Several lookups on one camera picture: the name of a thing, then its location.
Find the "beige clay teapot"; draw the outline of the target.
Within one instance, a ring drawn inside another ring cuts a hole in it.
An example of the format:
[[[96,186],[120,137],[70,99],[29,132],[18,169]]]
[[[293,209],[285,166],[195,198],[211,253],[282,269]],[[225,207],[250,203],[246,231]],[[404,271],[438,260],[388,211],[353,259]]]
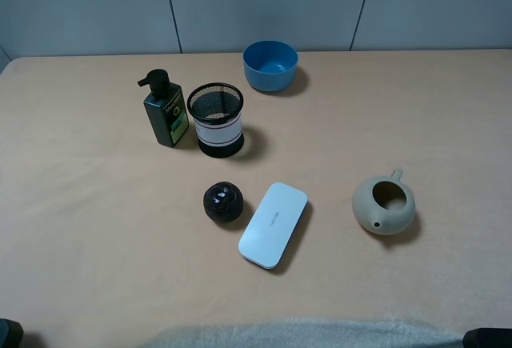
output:
[[[402,169],[395,169],[390,176],[372,176],[355,189],[352,210],[365,230],[383,236],[399,234],[414,220],[414,196],[401,181],[402,174]]]

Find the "black object bottom right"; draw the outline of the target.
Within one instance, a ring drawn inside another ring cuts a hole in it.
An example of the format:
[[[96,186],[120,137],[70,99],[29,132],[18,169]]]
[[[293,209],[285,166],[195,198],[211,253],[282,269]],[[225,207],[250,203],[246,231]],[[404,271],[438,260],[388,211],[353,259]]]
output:
[[[465,333],[464,348],[512,348],[512,329],[478,328]]]

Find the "black object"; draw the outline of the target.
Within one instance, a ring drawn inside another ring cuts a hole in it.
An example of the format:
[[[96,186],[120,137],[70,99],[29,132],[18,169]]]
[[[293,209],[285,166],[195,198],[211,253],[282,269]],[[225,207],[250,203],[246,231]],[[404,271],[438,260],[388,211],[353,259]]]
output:
[[[512,348],[512,329],[478,328],[465,333],[464,348]]]
[[[19,348],[23,339],[22,326],[9,319],[0,319],[0,348]]]

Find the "black object bottom left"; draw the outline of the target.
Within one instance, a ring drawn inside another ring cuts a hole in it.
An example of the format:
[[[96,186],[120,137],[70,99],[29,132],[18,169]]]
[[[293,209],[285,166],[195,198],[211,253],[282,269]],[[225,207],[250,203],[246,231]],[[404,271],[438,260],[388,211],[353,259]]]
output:
[[[19,348],[23,339],[22,326],[9,319],[0,319],[0,348]]]

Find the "black round ball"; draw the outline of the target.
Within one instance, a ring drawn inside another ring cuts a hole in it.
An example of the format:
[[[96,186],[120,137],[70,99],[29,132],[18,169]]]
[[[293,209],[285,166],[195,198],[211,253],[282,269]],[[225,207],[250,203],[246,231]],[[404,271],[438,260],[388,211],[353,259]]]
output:
[[[227,224],[243,212],[244,198],[240,189],[230,182],[217,182],[203,195],[203,208],[214,222]]]

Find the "black mesh pen holder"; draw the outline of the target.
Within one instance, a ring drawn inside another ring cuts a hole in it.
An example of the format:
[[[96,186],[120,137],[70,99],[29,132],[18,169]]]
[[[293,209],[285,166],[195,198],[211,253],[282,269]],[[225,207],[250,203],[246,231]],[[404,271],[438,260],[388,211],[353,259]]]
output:
[[[212,82],[187,99],[200,150],[212,158],[228,158],[244,144],[241,112],[244,98],[231,84]]]

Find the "white rectangular case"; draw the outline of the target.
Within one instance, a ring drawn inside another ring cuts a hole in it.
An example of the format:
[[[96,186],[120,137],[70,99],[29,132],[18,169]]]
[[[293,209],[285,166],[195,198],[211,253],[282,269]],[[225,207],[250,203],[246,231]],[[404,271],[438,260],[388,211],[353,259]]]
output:
[[[265,270],[280,262],[302,212],[306,193],[282,182],[273,183],[254,212],[239,242],[239,253]]]

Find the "blue plastic bowl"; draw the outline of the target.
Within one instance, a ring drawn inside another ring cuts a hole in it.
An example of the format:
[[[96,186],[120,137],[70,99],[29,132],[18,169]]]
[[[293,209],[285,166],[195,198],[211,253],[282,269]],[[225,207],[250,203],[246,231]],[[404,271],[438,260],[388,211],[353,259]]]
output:
[[[244,74],[251,87],[279,92],[294,80],[299,56],[290,45],[274,40],[254,42],[242,54]]]

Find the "dark green pump bottle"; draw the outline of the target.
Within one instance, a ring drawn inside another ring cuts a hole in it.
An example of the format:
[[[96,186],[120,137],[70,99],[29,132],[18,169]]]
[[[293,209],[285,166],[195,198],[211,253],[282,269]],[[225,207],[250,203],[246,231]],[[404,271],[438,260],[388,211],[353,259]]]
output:
[[[150,88],[143,104],[158,143],[176,146],[189,128],[182,87],[163,69],[150,71],[138,85]]]

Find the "grey cloth at bottom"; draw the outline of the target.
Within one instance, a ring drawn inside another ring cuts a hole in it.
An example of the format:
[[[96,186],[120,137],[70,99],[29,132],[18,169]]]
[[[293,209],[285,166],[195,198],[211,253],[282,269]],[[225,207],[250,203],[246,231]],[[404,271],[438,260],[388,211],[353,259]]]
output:
[[[424,323],[290,319],[172,327],[142,347],[462,347],[462,336]]]

